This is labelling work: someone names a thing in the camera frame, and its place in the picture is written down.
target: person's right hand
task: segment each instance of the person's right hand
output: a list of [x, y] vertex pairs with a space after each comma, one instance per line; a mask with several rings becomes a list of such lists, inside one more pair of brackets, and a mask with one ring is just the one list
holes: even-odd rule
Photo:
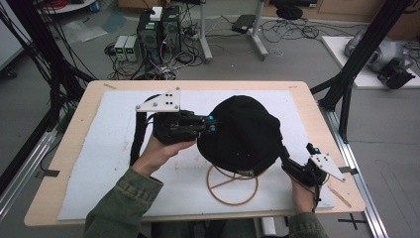
[[176, 156], [180, 150], [184, 150], [194, 144], [195, 141], [190, 141], [166, 146], [152, 133], [145, 151], [134, 162], [132, 169], [142, 176], [150, 177], [151, 174], [165, 164], [169, 158]]
[[312, 212], [315, 201], [315, 187], [305, 187], [290, 177], [293, 195], [293, 204], [296, 214]]

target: gray floor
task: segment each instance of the gray floor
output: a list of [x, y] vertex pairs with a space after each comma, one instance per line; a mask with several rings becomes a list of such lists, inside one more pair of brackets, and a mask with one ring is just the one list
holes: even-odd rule
[[[60, 17], [64, 23], [89, 19], [86, 25], [93, 27], [120, 17], [115, 14], [112, 8], [96, 14], [86, 9]], [[220, 20], [209, 20], [208, 26]], [[119, 35], [136, 33], [136, 21], [123, 23], [121, 28], [94, 41], [71, 45], [100, 79], [106, 79], [112, 72], [112, 64], [103, 53], [105, 47]], [[228, 25], [219, 24], [218, 27], [226, 29]], [[357, 29], [345, 31], [354, 34]], [[269, 56], [261, 61], [248, 37], [208, 38], [213, 61], [183, 68], [177, 79], [302, 80], [312, 87], [340, 70], [327, 49], [317, 41], [282, 40], [276, 44], [262, 41], [268, 50], [282, 50], [283, 56]], [[30, 59], [23, 55], [12, 65], [18, 77], [0, 80], [0, 173], [4, 172], [49, 108], [49, 88]], [[323, 94], [314, 97], [320, 99]], [[348, 138], [389, 237], [419, 237], [420, 234], [419, 106], [418, 89], [356, 89], [353, 92]], [[1, 237], [80, 237], [82, 226], [25, 226], [23, 219], [40, 183], [40, 178], [33, 178], [26, 185], [0, 223]], [[353, 215], [357, 220], [365, 220], [361, 213]], [[350, 218], [350, 214], [320, 215], [330, 237], [371, 236], [364, 223], [355, 227], [349, 222], [339, 222], [339, 219]]]

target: cable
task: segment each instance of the cable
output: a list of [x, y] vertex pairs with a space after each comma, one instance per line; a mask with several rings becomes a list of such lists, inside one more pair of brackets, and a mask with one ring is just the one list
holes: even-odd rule
[[410, 58], [416, 63], [417, 67], [420, 69], [420, 43], [406, 43], [404, 49], [408, 51]]

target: white paper sheet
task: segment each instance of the white paper sheet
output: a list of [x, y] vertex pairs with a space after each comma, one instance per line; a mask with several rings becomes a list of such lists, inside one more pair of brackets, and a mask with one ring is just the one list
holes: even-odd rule
[[[129, 166], [135, 131], [135, 106], [164, 91], [109, 91], [102, 98], [69, 179], [58, 220], [84, 219], [100, 198], [110, 190]], [[309, 142], [297, 109], [288, 91], [271, 90], [182, 90], [181, 109], [196, 115], [208, 115], [216, 105], [233, 95], [248, 95], [259, 101], [281, 123], [283, 143], [291, 158], [300, 164], [309, 157]], [[149, 126], [146, 139], [153, 126]], [[281, 160], [259, 177], [256, 196], [248, 203], [230, 206], [217, 201], [206, 186], [211, 164], [196, 146], [181, 151], [153, 176], [164, 183], [156, 201], [145, 216], [170, 216], [246, 211], [271, 211], [292, 208], [291, 184], [281, 169]], [[224, 179], [212, 173], [211, 181]], [[218, 187], [215, 192], [230, 202], [247, 199], [253, 192], [253, 180]], [[327, 186], [322, 189], [318, 207], [334, 207]]]

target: black beanie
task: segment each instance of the black beanie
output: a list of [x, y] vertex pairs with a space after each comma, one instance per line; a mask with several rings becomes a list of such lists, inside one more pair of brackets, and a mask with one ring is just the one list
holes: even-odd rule
[[210, 115], [218, 122], [217, 131], [199, 138], [197, 147], [214, 166], [256, 177], [280, 155], [280, 122], [255, 99], [232, 96]]

